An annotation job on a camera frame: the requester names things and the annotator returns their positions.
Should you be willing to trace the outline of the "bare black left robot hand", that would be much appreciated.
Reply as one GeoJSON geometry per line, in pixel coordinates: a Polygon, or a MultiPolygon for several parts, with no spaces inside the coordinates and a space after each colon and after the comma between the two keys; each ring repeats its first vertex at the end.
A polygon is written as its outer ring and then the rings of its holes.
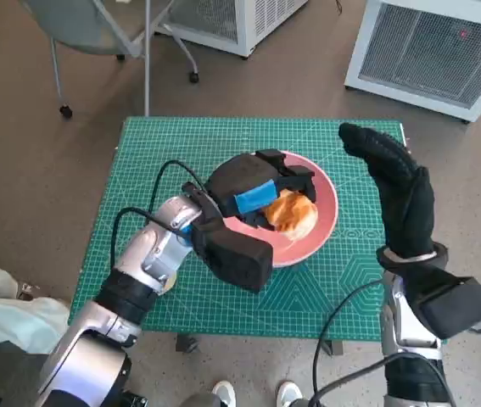
{"type": "Polygon", "coordinates": [[[286,154],[277,149],[241,153],[221,164],[204,184],[225,218],[274,231],[263,209],[289,190],[316,201],[315,172],[303,165],[286,165],[286,154]]]}

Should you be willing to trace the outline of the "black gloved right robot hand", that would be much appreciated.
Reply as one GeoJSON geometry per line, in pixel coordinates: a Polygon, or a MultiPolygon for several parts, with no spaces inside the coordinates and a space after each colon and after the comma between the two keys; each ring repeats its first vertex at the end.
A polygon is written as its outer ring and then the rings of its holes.
{"type": "Polygon", "coordinates": [[[343,123],[338,136],[348,155],[366,163],[378,188],[386,247],[402,259],[431,254],[434,193],[428,169],[386,133],[343,123]]]}

